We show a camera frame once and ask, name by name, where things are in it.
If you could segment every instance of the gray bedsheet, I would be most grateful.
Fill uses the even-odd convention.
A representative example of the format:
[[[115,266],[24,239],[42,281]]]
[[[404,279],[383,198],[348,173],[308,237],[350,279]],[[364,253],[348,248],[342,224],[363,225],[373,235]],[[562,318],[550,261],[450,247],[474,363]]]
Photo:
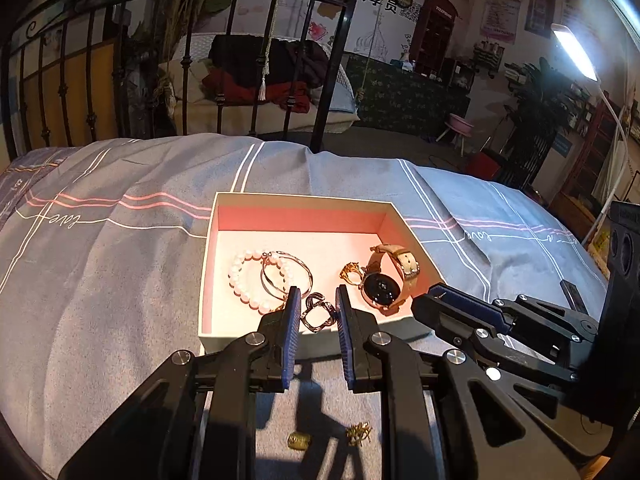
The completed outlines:
[[[0,410],[50,475],[173,350],[200,351],[200,271],[219,190],[390,201],[452,286],[566,306],[565,278],[592,316],[602,310],[606,283],[575,238],[497,184],[247,137],[97,142],[31,187],[0,231]],[[448,346],[433,335],[412,344]],[[258,478],[379,479],[379,397],[350,394],[339,360],[296,373],[287,394],[258,396]],[[347,448],[344,427],[364,420],[372,442]],[[314,436],[305,454],[287,449],[293,430]]]

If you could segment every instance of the floor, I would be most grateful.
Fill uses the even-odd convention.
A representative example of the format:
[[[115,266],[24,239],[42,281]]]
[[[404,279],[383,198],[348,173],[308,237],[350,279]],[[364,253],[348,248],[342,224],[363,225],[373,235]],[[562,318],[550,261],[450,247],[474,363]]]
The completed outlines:
[[[308,146],[311,134],[292,133],[288,140]],[[465,159],[460,149],[445,142],[427,142],[420,137],[374,128],[352,126],[343,134],[324,134],[322,148],[335,155],[404,158],[417,166],[459,172]]]

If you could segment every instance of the jewelry box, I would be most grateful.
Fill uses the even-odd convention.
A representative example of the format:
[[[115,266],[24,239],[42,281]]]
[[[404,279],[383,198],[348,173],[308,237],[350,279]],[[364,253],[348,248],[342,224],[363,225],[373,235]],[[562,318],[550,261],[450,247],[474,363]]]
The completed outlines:
[[[367,200],[326,198],[314,196],[229,193],[216,194],[207,234],[206,249],[200,283],[200,311],[198,336],[207,352],[222,350],[230,341],[256,330],[261,313],[248,301],[241,301],[230,285],[230,269],[242,254],[242,291],[256,298],[256,303],[277,308],[282,302],[270,297],[260,280],[261,253],[282,251],[294,255],[313,275],[312,291],[335,304],[335,290],[345,283],[340,271],[348,262],[367,264],[370,248],[380,244],[395,244],[412,252],[420,273],[412,288],[412,297],[427,292],[431,285],[444,283],[436,265],[404,222],[393,204]],[[286,282],[298,286],[302,292],[309,285],[308,274],[299,265],[287,266],[287,280],[278,274],[275,265],[266,271],[277,285]],[[381,262],[381,272],[396,280],[402,279],[391,259]],[[412,317],[411,298],[398,312],[385,316],[369,306],[355,286],[349,286],[351,305],[376,316],[381,328],[403,339],[428,333]],[[317,308],[307,320],[321,325],[327,311]],[[338,355],[337,325],[313,333],[300,324],[297,358],[317,358]]]

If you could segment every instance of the wrought iron railing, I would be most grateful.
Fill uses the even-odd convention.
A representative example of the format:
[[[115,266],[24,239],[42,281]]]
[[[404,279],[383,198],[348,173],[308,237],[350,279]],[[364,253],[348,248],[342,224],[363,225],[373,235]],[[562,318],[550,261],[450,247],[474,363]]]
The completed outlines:
[[[88,30],[86,36],[86,63],[85,63],[85,78],[86,78],[86,124],[89,128],[90,138],[92,141],[97,139],[97,129],[99,118],[96,115],[94,109],[94,90],[92,89],[92,49],[95,45],[92,41],[94,35],[95,17],[98,11],[103,9],[115,9],[116,18],[114,20],[117,30],[117,35],[114,41],[114,54],[113,54],[113,99],[114,99],[114,115],[116,119],[117,134],[119,137],[129,137],[131,135],[131,124],[129,117],[129,103],[126,91],[126,65],[127,59],[124,56],[124,45],[130,39],[125,34],[126,27],[124,27],[124,20],[127,10],[127,4],[135,0],[46,0],[43,3],[37,5],[29,12],[25,13],[23,17],[15,24],[14,32],[9,41],[2,46],[2,54],[0,56],[0,94],[1,94],[1,107],[2,107],[2,124],[4,126],[4,136],[6,139],[7,149],[11,159],[14,159],[18,155],[16,139],[22,139],[25,151],[31,150],[31,137],[29,133],[29,125],[26,112],[26,99],[24,92],[25,82],[25,55],[26,49],[30,44],[35,41],[39,41],[38,50],[38,69],[36,71],[37,83],[38,83],[38,102],[40,108],[40,122],[42,130],[40,132],[41,138],[44,140],[46,146],[50,145],[51,131],[47,126],[46,108],[44,105],[44,90],[43,90],[43,58],[44,47],[46,44],[46,37],[48,33],[54,30],[61,31],[60,37],[60,85],[58,88],[58,95],[60,97],[60,107],[62,108],[63,127],[66,143],[68,146],[72,146],[72,133],[70,130],[69,118],[68,118],[68,81],[65,78],[65,61],[69,57],[69,54],[65,53],[66,40],[68,35],[68,26],[73,20],[77,20],[83,16],[88,16]],[[159,60],[159,45],[158,37],[162,33],[159,30],[161,25],[160,13],[162,11],[163,0],[153,0],[153,12],[151,18],[151,32],[150,32],[150,49],[149,57],[151,62],[156,67],[152,74],[154,82],[158,82],[157,66]],[[182,96],[182,132],[183,134],[188,132],[188,76],[189,68],[193,62],[190,55],[191,38],[193,34],[194,21],[196,19],[196,5],[198,0],[191,0],[190,8],[188,10],[188,18],[186,23],[186,47],[184,56],[181,60],[182,74],[183,74],[183,96]],[[268,32],[271,28],[271,23],[274,19],[274,10],[276,8],[276,2],[278,0],[271,0],[268,16],[265,22],[265,33],[262,41],[262,48],[260,55],[256,59],[256,74],[257,84],[256,92],[253,102],[253,113],[251,120],[251,129],[247,132],[249,135],[255,135],[256,121],[257,121],[257,109],[258,109],[258,86],[259,75],[262,73],[262,69],[266,62],[265,52],[268,40]],[[310,148],[313,152],[318,152],[321,149],[322,134],[326,127],[327,115],[330,108],[332,94],[334,92],[334,85],[338,75],[340,67],[340,58],[344,51],[344,45],[346,42],[347,34],[351,24],[351,18],[355,8],[356,0],[307,0],[308,5],[305,14],[305,21],[303,24],[302,34],[300,35],[301,44],[306,40],[307,30],[314,10],[314,6],[317,3],[331,4],[337,6],[340,9],[339,17],[334,32],[334,40],[331,47],[331,54],[329,56],[328,69],[326,70],[326,76],[324,79],[324,85],[322,86],[322,94],[318,104],[318,110],[316,113],[316,121],[313,128],[313,133],[310,140]],[[224,36],[229,36],[232,33],[232,25],[236,14],[236,6],[238,0],[231,0],[229,7],[229,17],[226,24],[226,31],[222,32]],[[45,23],[38,25],[40,21],[38,17],[43,16],[48,10],[56,8],[56,6],[62,5],[62,10],[59,10],[46,20]],[[298,54],[294,63],[294,76],[290,86],[289,99],[287,100],[286,116],[283,124],[283,134],[286,134],[289,129],[289,120],[292,112],[293,105],[295,104],[295,98],[293,96],[294,84],[297,78],[300,76],[301,69],[301,53],[302,49],[298,49]],[[17,69],[14,67],[12,73],[12,62],[17,65]],[[15,89],[10,88],[9,81],[12,77],[16,79]],[[17,122],[18,128],[14,128],[12,121],[12,112],[10,104],[12,102],[17,103],[18,113]],[[153,138],[156,136],[156,127],[154,121],[154,108],[156,99],[153,96],[153,92],[148,92],[146,96],[146,126],[145,137]],[[226,104],[225,89],[220,88],[215,96],[215,102],[218,105],[217,111],[217,133],[223,133],[223,112]]]

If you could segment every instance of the tassel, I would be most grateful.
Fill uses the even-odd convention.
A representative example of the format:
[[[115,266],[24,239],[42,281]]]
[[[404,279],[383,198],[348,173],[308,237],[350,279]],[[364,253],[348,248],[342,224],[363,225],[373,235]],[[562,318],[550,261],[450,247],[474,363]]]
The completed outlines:
[[[258,92],[258,101],[267,100],[267,85],[264,82],[264,75],[262,76],[262,84],[260,85],[260,91]]]

